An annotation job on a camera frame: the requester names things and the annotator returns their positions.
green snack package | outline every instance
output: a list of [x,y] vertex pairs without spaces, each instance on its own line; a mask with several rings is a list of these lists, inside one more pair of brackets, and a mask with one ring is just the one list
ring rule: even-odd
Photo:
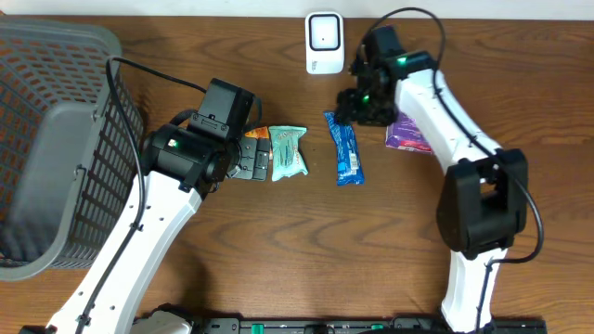
[[287,176],[291,177],[299,172],[307,175],[305,162],[299,153],[299,138],[305,135],[307,129],[298,126],[270,126],[270,140],[272,140],[272,181]]

gray plastic basket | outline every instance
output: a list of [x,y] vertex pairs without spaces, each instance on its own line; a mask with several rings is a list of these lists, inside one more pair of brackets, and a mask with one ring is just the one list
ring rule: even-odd
[[121,53],[100,27],[0,17],[0,280],[88,267],[117,222],[136,174],[105,80]]

black cable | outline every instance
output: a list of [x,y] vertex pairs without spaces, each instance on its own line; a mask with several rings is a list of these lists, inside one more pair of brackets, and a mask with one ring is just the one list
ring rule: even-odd
[[130,225],[130,231],[128,231],[128,234],[123,239],[122,244],[120,245],[118,250],[113,255],[113,258],[111,259],[107,268],[103,272],[103,275],[101,276],[101,278],[98,280],[97,285],[93,289],[93,292],[91,293],[91,296],[89,297],[89,300],[86,303],[86,306],[84,307],[83,313],[80,315],[80,317],[78,319],[78,326],[76,327],[76,334],[80,334],[83,332],[84,326],[88,321],[88,316],[91,313],[91,309],[95,305],[95,300],[97,299],[99,292],[105,285],[105,282],[107,281],[108,277],[110,276],[110,273],[113,270],[113,267],[115,266],[115,264],[118,262],[118,260],[122,256],[123,251],[125,250],[126,246],[130,242],[130,240],[132,239],[132,236],[134,235],[135,231],[138,229],[138,227],[140,225],[140,221],[142,220],[142,215],[145,210],[146,189],[145,189],[144,177],[142,175],[142,168],[140,166],[140,151],[138,149],[138,144],[135,139],[134,130],[132,129],[132,126],[130,125],[130,122],[128,121],[125,110],[123,109],[123,106],[122,106],[122,101],[120,101],[120,97],[118,96],[118,91],[115,87],[115,83],[113,82],[113,76],[111,74],[111,64],[110,64],[110,62],[112,60],[118,60],[118,58],[117,57],[108,58],[108,60],[105,63],[105,74],[107,76],[108,87],[110,88],[110,97],[111,97],[112,103],[114,104],[115,109],[118,112],[118,114],[120,114],[120,118],[122,118],[122,123],[123,123],[123,127],[125,130],[124,132],[126,134],[126,138],[128,139],[128,144],[130,144],[130,147],[132,148],[132,151],[134,153],[133,155],[134,155],[134,161],[135,161],[135,166],[136,166],[136,173],[138,176],[138,189],[139,189],[138,211],[136,212],[136,218],[135,218],[134,222]]
[[[111,62],[112,61],[119,61],[123,64],[127,64],[134,68],[140,69],[142,71],[146,71],[150,74],[156,75],[156,76],[163,78],[165,80],[169,80],[174,83],[192,87],[192,88],[200,90],[202,93],[206,93],[206,89],[202,88],[201,86],[199,86],[197,84],[189,83],[187,81],[177,79],[173,76],[161,73],[159,71],[155,71],[155,70],[150,69],[144,65],[133,62],[132,60],[122,58],[122,57],[117,57],[117,56],[109,56],[108,57],[108,59],[105,63],[105,74],[107,77],[108,87],[110,88],[110,97],[111,97],[112,103],[114,104],[116,111],[122,118],[122,123],[123,123],[123,127],[124,127],[124,130],[126,133],[126,138],[128,139],[128,143],[130,144],[130,146],[132,147],[132,150],[134,152],[136,173],[138,176],[138,185],[139,185],[139,193],[140,193],[139,198],[138,198],[139,204],[138,204],[138,211],[136,213],[136,218],[135,218],[134,222],[130,225],[130,231],[128,231],[128,234],[123,239],[122,244],[116,250],[115,254],[113,255],[113,258],[111,259],[110,263],[108,264],[107,268],[105,269],[105,272],[103,272],[103,275],[98,280],[97,285],[93,289],[93,292],[91,293],[91,296],[89,297],[89,300],[86,303],[86,306],[84,307],[83,313],[77,319],[78,325],[76,327],[76,332],[75,332],[76,334],[81,334],[83,332],[85,324],[88,322],[88,320],[90,320],[89,314],[95,305],[95,300],[97,299],[99,292],[105,285],[105,282],[107,281],[108,277],[110,276],[111,271],[115,267],[115,264],[118,262],[118,260],[122,256],[123,251],[130,243],[130,240],[132,239],[132,236],[134,235],[135,231],[137,229],[141,228],[140,221],[142,220],[142,215],[144,213],[145,203],[146,203],[146,189],[145,189],[144,177],[142,174],[142,167],[140,165],[140,151],[138,149],[138,144],[135,139],[134,130],[132,129],[132,126],[130,125],[130,122],[128,121],[128,118],[125,114],[125,110],[122,106],[122,101],[120,101],[120,98],[118,97],[118,91],[117,91],[117,88],[113,81],[113,75],[111,72]],[[180,114],[178,114],[176,117],[174,117],[172,119],[172,122],[178,122],[179,120],[177,119],[177,117],[183,118],[183,117],[186,117],[186,114],[181,115],[181,116],[180,116]]]
[[514,184],[520,189],[523,196],[526,198],[526,201],[528,202],[528,206],[530,206],[530,209],[532,210],[532,213],[534,214],[535,221],[536,221],[536,230],[537,230],[536,246],[535,246],[535,249],[530,254],[528,254],[522,258],[517,258],[517,259],[495,259],[495,260],[491,259],[485,266],[484,283],[483,283],[483,288],[481,290],[481,297],[479,300],[479,305],[477,307],[477,316],[476,316],[475,332],[478,333],[481,328],[481,312],[483,311],[483,304],[484,304],[484,298],[485,298],[485,294],[486,294],[486,288],[488,285],[489,276],[491,274],[491,271],[493,271],[493,265],[497,264],[497,263],[499,263],[499,264],[502,264],[502,263],[516,263],[516,264],[517,263],[527,263],[529,261],[534,260],[535,257],[542,250],[542,246],[543,246],[544,239],[545,239],[544,226],[542,224],[542,218],[540,217],[540,212],[536,206],[534,199],[532,198],[532,195],[530,195],[530,192],[528,191],[526,186],[522,183],[522,181],[520,181],[518,176],[515,175],[514,173],[512,173],[506,167],[505,163],[503,161],[501,161],[501,159],[498,156],[496,156],[495,154],[490,152],[481,143],[479,143],[479,141],[476,139],[476,136],[472,135],[464,127],[464,125],[461,123],[461,121],[456,117],[456,115],[454,115],[452,110],[450,110],[450,108],[447,106],[446,102],[444,101],[444,98],[441,95],[442,89],[437,87],[437,72],[439,71],[442,59],[444,57],[444,53],[446,51],[446,29],[444,29],[444,25],[443,25],[442,21],[439,20],[439,18],[437,18],[432,12],[422,9],[422,8],[417,8],[417,7],[405,7],[405,8],[393,10],[392,12],[390,12],[390,13],[384,15],[383,17],[381,17],[380,19],[378,19],[368,29],[368,31],[365,33],[363,39],[361,40],[359,47],[356,50],[356,56],[358,58],[361,58],[360,57],[360,48],[361,48],[361,45],[363,44],[363,40],[365,40],[365,38],[369,35],[370,32],[373,31],[373,29],[375,27],[377,27],[385,19],[388,19],[389,17],[391,17],[393,14],[401,13],[404,11],[418,11],[418,12],[424,13],[424,14],[428,15],[429,17],[431,17],[433,19],[433,21],[435,21],[435,23],[437,24],[437,27],[439,28],[439,32],[441,33],[441,43],[439,46],[439,53],[437,54],[437,60],[435,61],[435,67],[433,68],[432,85],[433,85],[433,92],[435,93],[435,96],[437,96],[439,103],[442,105],[442,107],[444,108],[447,115],[452,119],[452,121],[456,124],[456,126],[460,129],[460,131],[469,138],[469,140],[471,141],[471,144],[478,147],[489,159],[491,159],[501,169],[501,171],[503,173],[505,173],[508,177],[510,177],[513,180]]
[[173,77],[171,75],[167,75],[167,74],[161,73],[159,71],[155,71],[155,70],[153,70],[151,68],[148,68],[148,67],[146,67],[144,65],[138,64],[137,62],[133,62],[130,59],[126,59],[126,58],[122,58],[122,57],[117,57],[117,56],[110,56],[110,59],[111,60],[117,60],[117,61],[119,61],[119,62],[121,62],[123,64],[130,65],[130,66],[132,66],[134,68],[137,68],[139,70],[142,70],[142,71],[146,71],[146,72],[148,72],[148,73],[150,73],[152,75],[156,75],[156,76],[158,76],[160,78],[163,78],[165,80],[169,80],[169,81],[174,82],[174,83],[177,83],[177,84],[182,84],[182,85],[185,85],[185,86],[194,88],[194,89],[198,89],[202,93],[206,94],[206,89],[202,88],[202,86],[199,86],[199,85],[197,85],[195,83],[189,83],[189,82],[187,82],[185,80],[177,79],[177,78],[175,78],[175,77]]

